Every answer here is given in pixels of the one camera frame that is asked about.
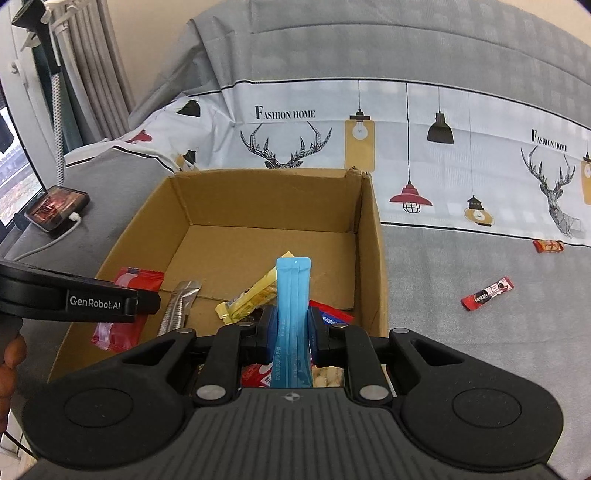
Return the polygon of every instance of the red snack packet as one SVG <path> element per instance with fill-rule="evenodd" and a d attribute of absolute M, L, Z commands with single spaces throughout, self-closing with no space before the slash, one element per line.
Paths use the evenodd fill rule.
<path fill-rule="evenodd" d="M 253 364 L 242 370 L 242 386 L 251 388 L 269 388 L 273 364 Z"/>
<path fill-rule="evenodd" d="M 158 291 L 163 279 L 162 272 L 122 268 L 114 283 L 120 287 Z M 136 315 L 134 323 L 98 323 L 90 341 L 103 350 L 124 352 L 137 346 L 147 319 L 147 315 Z"/>
<path fill-rule="evenodd" d="M 327 325 L 334 325 L 335 323 L 351 323 L 353 317 L 348 313 L 335 309 L 326 303 L 310 300 L 310 307 L 318 307 L 324 323 Z"/>
<path fill-rule="evenodd" d="M 562 242 L 556 240 L 534 240 L 533 243 L 539 254 L 542 252 L 561 252 L 564 250 Z"/>
<path fill-rule="evenodd" d="M 498 282 L 493 283 L 490 287 L 484 290 L 477 291 L 474 295 L 468 295 L 462 298 L 462 305 L 468 310 L 476 310 L 482 307 L 487 301 L 495 298 L 504 291 L 513 290 L 515 288 L 509 280 L 509 277 L 503 277 Z"/>

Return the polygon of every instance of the cardboard box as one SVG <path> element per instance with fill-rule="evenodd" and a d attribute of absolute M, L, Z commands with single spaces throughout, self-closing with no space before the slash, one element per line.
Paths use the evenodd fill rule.
<path fill-rule="evenodd" d="M 135 215 L 97 278 L 121 267 L 165 272 L 160 311 L 141 341 L 156 336 L 179 281 L 203 288 L 187 326 L 214 335 L 214 308 L 261 278 L 287 251 L 310 257 L 310 298 L 352 309 L 370 335 L 388 333 L 387 276 L 371 178 L 357 170 L 209 170 L 165 179 Z M 90 343 L 94 323 L 73 323 L 50 379 L 110 355 Z"/>

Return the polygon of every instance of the snack wrapper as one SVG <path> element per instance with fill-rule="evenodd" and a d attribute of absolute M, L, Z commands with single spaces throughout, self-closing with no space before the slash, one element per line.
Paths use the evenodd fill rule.
<path fill-rule="evenodd" d="M 185 326 L 189 318 L 191 305 L 197 298 L 201 286 L 199 280 L 182 281 L 177 285 L 164 311 L 158 336 Z"/>
<path fill-rule="evenodd" d="M 122 268 L 115 278 L 115 285 L 158 291 L 164 273 L 141 268 Z M 111 352 L 125 352 L 139 342 L 148 315 L 136 315 L 133 323 L 97 323 L 91 342 L 98 348 Z"/>
<path fill-rule="evenodd" d="M 293 258 L 291 252 L 282 255 L 283 258 Z M 258 282 L 246 292 L 241 293 L 232 301 L 224 301 L 216 307 L 217 316 L 224 324 L 240 322 L 249 316 L 254 309 L 269 303 L 277 297 L 277 268 L 273 267 Z"/>
<path fill-rule="evenodd" d="M 353 317 L 342 310 L 335 309 L 326 303 L 310 300 L 310 307 L 317 307 L 320 310 L 322 319 L 327 325 L 335 325 L 337 323 L 351 323 Z"/>
<path fill-rule="evenodd" d="M 495 298 L 503 292 L 513 290 L 514 286 L 509 277 L 503 277 L 484 290 L 477 291 L 474 295 L 462 298 L 462 305 L 468 310 L 476 310 L 482 307 L 487 301 Z"/>
<path fill-rule="evenodd" d="M 556 240 L 534 240 L 534 246 L 539 254 L 543 252 L 561 252 L 564 250 L 562 242 Z"/>
<path fill-rule="evenodd" d="M 273 364 L 253 364 L 242 370 L 242 386 L 246 388 L 268 388 L 271 386 Z"/>

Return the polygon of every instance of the smartphone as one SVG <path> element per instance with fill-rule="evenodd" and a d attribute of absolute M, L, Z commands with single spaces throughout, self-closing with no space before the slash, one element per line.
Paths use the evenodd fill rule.
<path fill-rule="evenodd" d="M 68 221 L 73 212 L 80 213 L 88 205 L 86 192 L 54 185 L 25 212 L 25 217 L 44 232 L 52 232 Z"/>

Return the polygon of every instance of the human hand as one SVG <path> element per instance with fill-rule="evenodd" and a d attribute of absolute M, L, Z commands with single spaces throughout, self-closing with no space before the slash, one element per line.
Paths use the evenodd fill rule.
<path fill-rule="evenodd" d="M 10 397 L 17 387 L 16 366 L 27 356 L 27 344 L 19 333 L 4 350 L 4 363 L 0 365 L 0 432 L 5 432 L 10 412 Z"/>

